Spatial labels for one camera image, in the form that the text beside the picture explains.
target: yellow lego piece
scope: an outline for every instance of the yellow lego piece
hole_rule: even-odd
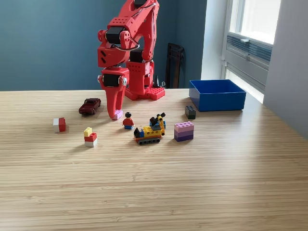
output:
[[[165,135],[164,120],[161,116],[158,116],[157,118],[158,118],[159,126],[161,128],[161,134],[162,136],[164,136]]]
[[[153,131],[150,126],[143,127],[144,137],[161,136],[161,130]]]
[[[92,134],[92,128],[87,128],[83,131],[84,137],[89,137]]]

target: blue box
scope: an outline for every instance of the blue box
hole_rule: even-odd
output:
[[[189,97],[200,112],[243,110],[246,92],[229,79],[191,80]]]

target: lego stack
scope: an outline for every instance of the lego stack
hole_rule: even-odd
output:
[[[193,106],[186,106],[185,115],[188,119],[196,119],[196,110]]]
[[[97,144],[97,135],[95,132],[92,132],[92,128],[87,128],[83,131],[85,137],[85,146],[93,148]]]
[[[193,139],[194,125],[192,122],[178,123],[174,125],[174,139],[177,142]]]
[[[66,123],[64,118],[53,119],[52,125],[54,132],[62,132],[66,130]]]

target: toy car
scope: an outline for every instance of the toy car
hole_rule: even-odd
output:
[[[96,113],[96,109],[101,106],[101,103],[101,100],[97,98],[86,99],[83,105],[79,108],[79,114],[94,115]]]

